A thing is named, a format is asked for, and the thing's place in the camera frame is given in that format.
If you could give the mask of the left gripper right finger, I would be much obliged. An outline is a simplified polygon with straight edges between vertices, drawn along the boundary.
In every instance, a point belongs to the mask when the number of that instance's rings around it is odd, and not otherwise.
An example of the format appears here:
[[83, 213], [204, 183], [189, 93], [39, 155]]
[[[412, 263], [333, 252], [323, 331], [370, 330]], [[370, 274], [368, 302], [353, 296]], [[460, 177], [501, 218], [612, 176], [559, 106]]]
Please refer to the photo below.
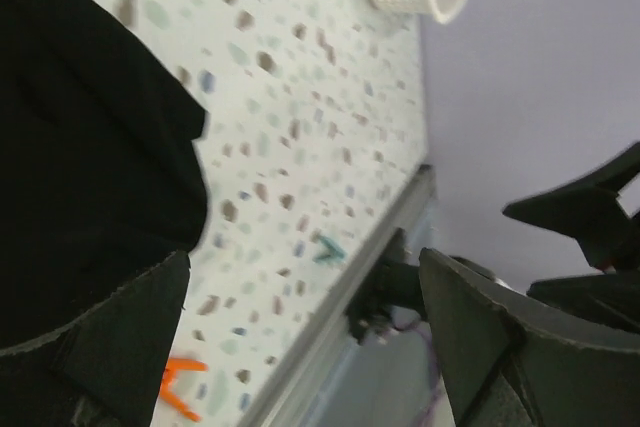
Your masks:
[[639, 337], [425, 248], [420, 282], [458, 426], [636, 426]]

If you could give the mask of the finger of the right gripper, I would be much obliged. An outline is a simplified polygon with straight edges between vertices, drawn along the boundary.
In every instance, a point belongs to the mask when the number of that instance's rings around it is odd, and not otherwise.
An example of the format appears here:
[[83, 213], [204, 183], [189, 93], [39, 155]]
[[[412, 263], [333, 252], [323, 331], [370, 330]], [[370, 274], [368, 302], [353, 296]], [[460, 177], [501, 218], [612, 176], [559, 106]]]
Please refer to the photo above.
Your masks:
[[593, 323], [639, 331], [639, 275], [600, 274], [534, 282], [527, 295]]
[[563, 186], [507, 204], [513, 220], [574, 239], [592, 267], [639, 265], [639, 215], [628, 215], [619, 193], [639, 175], [633, 143], [598, 169]]

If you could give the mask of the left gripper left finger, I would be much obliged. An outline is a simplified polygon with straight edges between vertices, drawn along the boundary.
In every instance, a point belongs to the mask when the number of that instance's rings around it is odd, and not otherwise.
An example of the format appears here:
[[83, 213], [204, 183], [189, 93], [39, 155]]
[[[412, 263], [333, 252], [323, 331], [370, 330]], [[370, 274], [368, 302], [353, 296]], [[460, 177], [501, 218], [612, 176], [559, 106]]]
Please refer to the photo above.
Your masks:
[[2, 425], [149, 425], [189, 278], [175, 252], [67, 329], [3, 351]]

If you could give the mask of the orange clothespin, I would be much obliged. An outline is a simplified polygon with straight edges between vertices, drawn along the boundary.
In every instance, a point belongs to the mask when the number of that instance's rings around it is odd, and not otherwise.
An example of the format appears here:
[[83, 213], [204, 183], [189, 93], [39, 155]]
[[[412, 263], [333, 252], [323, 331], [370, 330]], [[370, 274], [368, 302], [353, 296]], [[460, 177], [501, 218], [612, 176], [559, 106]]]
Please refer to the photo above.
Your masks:
[[192, 409], [185, 395], [188, 382], [196, 380], [200, 373], [208, 370], [208, 365], [199, 360], [170, 356], [162, 376], [158, 399], [184, 419], [199, 423], [202, 417]]

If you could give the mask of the black underwear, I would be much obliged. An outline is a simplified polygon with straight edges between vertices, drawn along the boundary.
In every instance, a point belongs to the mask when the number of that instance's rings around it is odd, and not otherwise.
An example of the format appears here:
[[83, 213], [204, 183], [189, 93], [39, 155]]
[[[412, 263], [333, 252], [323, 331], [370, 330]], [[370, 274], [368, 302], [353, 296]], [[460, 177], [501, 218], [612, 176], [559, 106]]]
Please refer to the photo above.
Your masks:
[[204, 109], [93, 0], [1, 0], [1, 345], [199, 242]]

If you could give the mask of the light teal clothespin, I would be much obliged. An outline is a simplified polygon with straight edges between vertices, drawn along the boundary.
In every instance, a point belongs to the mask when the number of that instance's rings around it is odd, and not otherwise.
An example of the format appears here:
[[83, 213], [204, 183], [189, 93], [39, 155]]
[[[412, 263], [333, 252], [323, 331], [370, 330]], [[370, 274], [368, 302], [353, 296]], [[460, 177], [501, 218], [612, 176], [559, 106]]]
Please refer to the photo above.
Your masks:
[[324, 235], [320, 235], [317, 238], [317, 240], [321, 245], [322, 249], [313, 258], [313, 261], [316, 264], [318, 265], [338, 264], [345, 259], [346, 253], [344, 249], [336, 241]]

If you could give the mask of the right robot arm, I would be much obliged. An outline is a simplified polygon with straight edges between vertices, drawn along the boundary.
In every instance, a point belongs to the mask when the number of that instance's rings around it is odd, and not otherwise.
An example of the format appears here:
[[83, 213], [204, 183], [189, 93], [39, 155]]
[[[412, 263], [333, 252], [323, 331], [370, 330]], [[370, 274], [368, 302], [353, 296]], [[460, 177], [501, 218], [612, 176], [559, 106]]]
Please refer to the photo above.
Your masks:
[[[619, 194], [639, 175], [639, 146], [565, 185], [507, 204], [504, 216], [576, 241], [592, 276], [533, 283], [529, 297], [575, 317], [630, 333], [639, 331], [639, 216], [629, 215]], [[403, 307], [427, 321], [419, 269], [405, 263], [402, 230], [374, 265], [347, 308], [351, 335], [386, 329]]]

